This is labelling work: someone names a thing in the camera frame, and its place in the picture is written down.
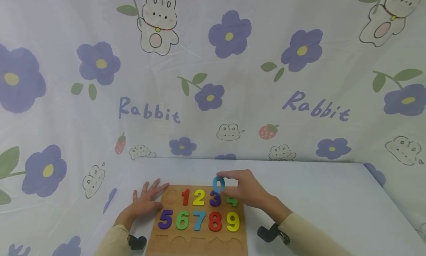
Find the hand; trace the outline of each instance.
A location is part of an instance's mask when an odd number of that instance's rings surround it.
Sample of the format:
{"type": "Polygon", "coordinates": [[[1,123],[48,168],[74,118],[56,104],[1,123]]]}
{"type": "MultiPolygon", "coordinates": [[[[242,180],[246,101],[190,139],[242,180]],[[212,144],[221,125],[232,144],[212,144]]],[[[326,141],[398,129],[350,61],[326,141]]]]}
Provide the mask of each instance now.
{"type": "Polygon", "coordinates": [[[153,199],[155,195],[162,192],[165,188],[169,186],[169,183],[162,184],[158,187],[160,179],[154,181],[154,183],[149,187],[149,182],[143,184],[141,196],[138,198],[138,191],[133,191],[133,203],[124,209],[120,215],[118,215],[117,220],[115,220],[116,225],[124,225],[124,227],[130,231],[133,222],[137,217],[145,216],[153,211],[158,211],[163,208],[161,202],[154,202],[153,199]]]}
{"type": "Polygon", "coordinates": [[[292,213],[277,197],[269,194],[261,186],[250,170],[223,171],[216,175],[238,180],[236,188],[225,188],[220,194],[242,200],[248,206],[263,210],[278,225],[292,213]]]}
{"type": "Polygon", "coordinates": [[[169,186],[169,183],[162,184],[158,187],[160,183],[160,179],[154,181],[154,183],[149,187],[149,182],[146,181],[143,184],[141,196],[138,198],[138,191],[133,191],[133,203],[129,205],[129,209],[131,210],[131,214],[134,217],[145,216],[152,211],[158,211],[163,208],[161,202],[154,202],[153,199],[155,195],[162,192],[165,188],[169,186]]]}
{"type": "Polygon", "coordinates": [[[226,197],[244,201],[248,206],[262,209],[263,203],[271,196],[256,180],[253,173],[246,170],[223,171],[216,174],[218,177],[233,178],[238,180],[237,188],[228,188],[220,194],[226,197]]]}

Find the red number 8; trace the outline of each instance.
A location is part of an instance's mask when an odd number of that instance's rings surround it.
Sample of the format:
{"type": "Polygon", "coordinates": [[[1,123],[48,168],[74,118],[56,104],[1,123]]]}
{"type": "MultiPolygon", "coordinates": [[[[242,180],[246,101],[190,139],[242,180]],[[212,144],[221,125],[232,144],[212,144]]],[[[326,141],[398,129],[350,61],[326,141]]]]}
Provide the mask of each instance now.
{"type": "Polygon", "coordinates": [[[217,232],[222,229],[222,222],[220,221],[222,220],[222,215],[219,212],[211,212],[209,219],[209,229],[211,231],[217,232]]]}

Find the white table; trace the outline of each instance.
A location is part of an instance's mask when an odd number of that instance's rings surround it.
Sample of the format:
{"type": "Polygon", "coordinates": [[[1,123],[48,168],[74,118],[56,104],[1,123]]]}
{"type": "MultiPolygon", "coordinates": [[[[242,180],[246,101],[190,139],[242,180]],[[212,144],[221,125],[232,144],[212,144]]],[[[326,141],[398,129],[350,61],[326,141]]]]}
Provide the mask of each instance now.
{"type": "MultiPolygon", "coordinates": [[[[131,192],[141,189],[146,180],[160,177],[171,184],[211,185],[216,172],[238,169],[250,169],[268,192],[354,255],[426,255],[426,244],[362,164],[170,158],[132,162],[92,235],[92,247],[84,251],[93,255],[117,215],[131,202],[131,192]]],[[[236,185],[234,180],[225,181],[236,185]]],[[[266,243],[257,236],[260,226],[271,227],[269,217],[247,206],[244,212],[250,256],[292,255],[279,237],[266,243]]],[[[153,219],[138,221],[132,234],[149,239],[152,225],[153,219]]]]}

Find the beige sleeve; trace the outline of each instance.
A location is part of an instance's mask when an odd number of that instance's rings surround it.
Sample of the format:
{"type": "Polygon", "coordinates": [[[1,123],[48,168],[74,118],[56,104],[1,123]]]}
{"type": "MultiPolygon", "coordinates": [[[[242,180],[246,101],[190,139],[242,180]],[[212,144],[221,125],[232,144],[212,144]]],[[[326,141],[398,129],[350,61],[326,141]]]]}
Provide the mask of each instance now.
{"type": "Polygon", "coordinates": [[[290,238],[288,248],[297,256],[350,256],[351,254],[299,215],[292,213],[278,227],[290,238]]]}
{"type": "Polygon", "coordinates": [[[123,225],[111,228],[96,250],[95,256],[127,256],[131,252],[127,237],[129,231],[123,225]]]}

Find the strawberry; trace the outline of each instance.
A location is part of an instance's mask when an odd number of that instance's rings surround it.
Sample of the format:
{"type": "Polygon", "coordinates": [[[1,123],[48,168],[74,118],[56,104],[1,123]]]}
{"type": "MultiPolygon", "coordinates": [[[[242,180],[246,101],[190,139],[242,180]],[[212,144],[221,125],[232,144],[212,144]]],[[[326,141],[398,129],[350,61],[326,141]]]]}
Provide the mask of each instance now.
{"type": "Polygon", "coordinates": [[[126,146],[126,136],[123,135],[120,136],[117,140],[117,144],[115,145],[115,153],[120,154],[124,150],[124,146],[126,146]]]}
{"type": "Polygon", "coordinates": [[[277,135],[277,132],[278,132],[277,127],[279,126],[280,125],[267,124],[266,126],[261,127],[259,130],[260,138],[264,140],[269,140],[274,138],[275,135],[277,135]]]}

